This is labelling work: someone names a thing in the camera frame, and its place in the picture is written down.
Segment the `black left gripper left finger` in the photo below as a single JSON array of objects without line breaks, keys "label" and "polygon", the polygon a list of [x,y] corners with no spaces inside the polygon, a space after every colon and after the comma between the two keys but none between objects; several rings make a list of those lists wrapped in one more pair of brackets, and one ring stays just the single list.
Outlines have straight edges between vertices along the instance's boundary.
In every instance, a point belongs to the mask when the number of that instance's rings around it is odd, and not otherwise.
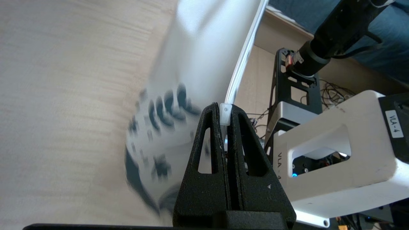
[{"label": "black left gripper left finger", "polygon": [[[198,171],[205,132],[211,134],[211,173]],[[217,103],[204,108],[173,211],[174,226],[211,226],[213,216],[231,207]]]}]

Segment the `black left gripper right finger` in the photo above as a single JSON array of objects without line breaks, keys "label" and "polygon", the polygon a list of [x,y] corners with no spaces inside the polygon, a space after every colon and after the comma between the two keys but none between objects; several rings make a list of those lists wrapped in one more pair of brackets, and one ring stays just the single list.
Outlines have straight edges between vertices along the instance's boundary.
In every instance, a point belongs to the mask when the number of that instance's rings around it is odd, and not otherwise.
[{"label": "black left gripper right finger", "polygon": [[227,169],[231,207],[240,211],[280,212],[285,221],[296,213],[275,174],[247,114],[232,105]]}]

